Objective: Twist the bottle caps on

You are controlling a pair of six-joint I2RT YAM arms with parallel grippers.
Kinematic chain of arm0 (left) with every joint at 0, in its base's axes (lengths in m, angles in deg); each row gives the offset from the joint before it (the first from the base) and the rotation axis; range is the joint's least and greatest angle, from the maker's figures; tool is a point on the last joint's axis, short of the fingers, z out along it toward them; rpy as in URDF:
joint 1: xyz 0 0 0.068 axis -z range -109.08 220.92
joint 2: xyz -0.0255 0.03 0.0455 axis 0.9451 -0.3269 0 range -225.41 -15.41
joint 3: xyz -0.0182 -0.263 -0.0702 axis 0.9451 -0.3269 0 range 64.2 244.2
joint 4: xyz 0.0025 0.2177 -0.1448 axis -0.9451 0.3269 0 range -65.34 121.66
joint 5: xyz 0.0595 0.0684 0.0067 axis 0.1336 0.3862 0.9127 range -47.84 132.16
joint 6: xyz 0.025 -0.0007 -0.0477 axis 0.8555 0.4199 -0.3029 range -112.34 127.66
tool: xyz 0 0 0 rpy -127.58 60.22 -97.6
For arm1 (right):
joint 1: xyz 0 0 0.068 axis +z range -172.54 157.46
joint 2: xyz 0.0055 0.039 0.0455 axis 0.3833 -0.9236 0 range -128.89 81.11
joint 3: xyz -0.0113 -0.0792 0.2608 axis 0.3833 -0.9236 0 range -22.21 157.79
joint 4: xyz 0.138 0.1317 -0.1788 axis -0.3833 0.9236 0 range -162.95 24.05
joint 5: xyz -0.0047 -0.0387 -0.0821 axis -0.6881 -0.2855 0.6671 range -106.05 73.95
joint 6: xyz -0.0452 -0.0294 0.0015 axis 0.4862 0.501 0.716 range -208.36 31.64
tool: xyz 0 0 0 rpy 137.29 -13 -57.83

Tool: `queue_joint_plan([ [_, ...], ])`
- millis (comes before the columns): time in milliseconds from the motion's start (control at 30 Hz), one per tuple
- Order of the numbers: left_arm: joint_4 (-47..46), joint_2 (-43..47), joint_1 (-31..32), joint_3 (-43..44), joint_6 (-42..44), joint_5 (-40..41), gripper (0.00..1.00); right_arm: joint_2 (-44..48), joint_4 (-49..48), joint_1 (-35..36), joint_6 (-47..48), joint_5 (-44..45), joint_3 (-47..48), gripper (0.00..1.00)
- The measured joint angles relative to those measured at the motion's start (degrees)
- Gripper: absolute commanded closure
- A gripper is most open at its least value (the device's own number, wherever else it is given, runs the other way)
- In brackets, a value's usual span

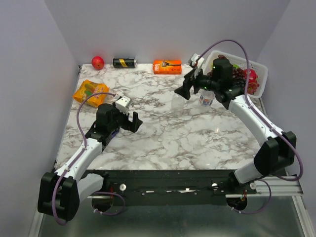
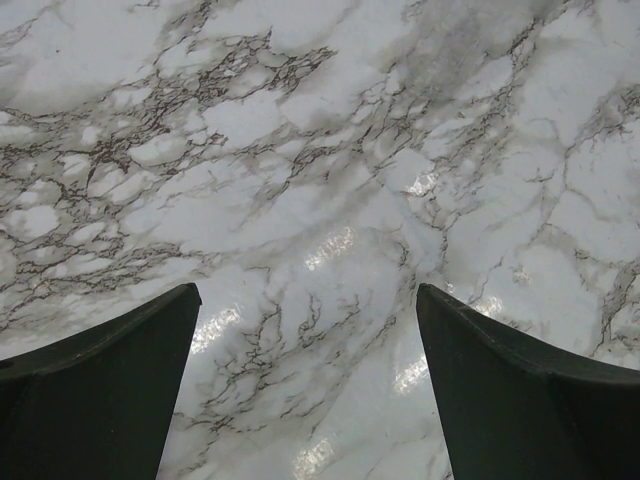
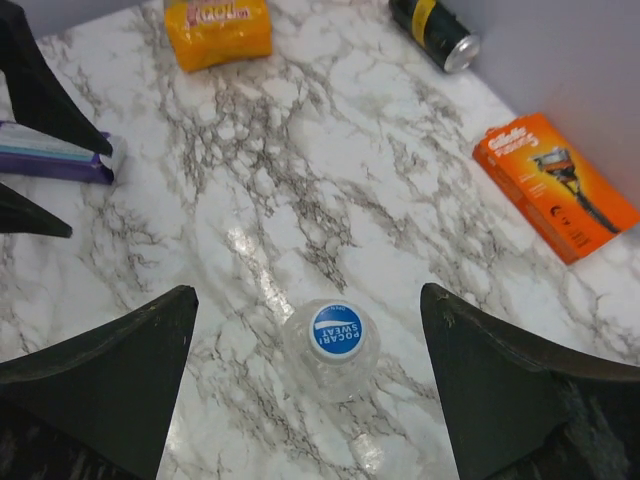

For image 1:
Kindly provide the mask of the clear bottle with blue label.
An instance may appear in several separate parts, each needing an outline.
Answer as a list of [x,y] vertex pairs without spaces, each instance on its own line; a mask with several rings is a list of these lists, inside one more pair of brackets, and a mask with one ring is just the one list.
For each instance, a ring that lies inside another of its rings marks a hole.
[[213,91],[202,90],[199,97],[199,104],[202,107],[210,107],[215,99]]

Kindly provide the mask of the clear unlabelled plastic bottle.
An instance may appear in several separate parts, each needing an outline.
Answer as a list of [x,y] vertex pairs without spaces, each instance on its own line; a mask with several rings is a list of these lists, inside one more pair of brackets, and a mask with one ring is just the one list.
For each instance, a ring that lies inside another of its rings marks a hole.
[[171,100],[171,110],[175,113],[182,113],[185,105],[185,99],[179,94],[174,93]]

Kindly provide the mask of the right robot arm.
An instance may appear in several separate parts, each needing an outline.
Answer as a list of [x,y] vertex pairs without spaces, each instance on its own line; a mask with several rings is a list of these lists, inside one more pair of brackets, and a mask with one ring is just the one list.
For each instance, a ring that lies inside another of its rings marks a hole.
[[194,94],[201,89],[214,92],[217,101],[246,125],[260,145],[253,161],[229,174],[224,182],[226,189],[237,194],[245,188],[246,183],[274,174],[294,163],[295,134],[274,126],[250,102],[244,94],[245,83],[238,84],[233,78],[233,66],[228,59],[215,59],[209,76],[203,73],[202,60],[198,59],[198,55],[192,56],[189,65],[192,70],[184,76],[182,86],[175,89],[175,93],[188,100],[191,88]]

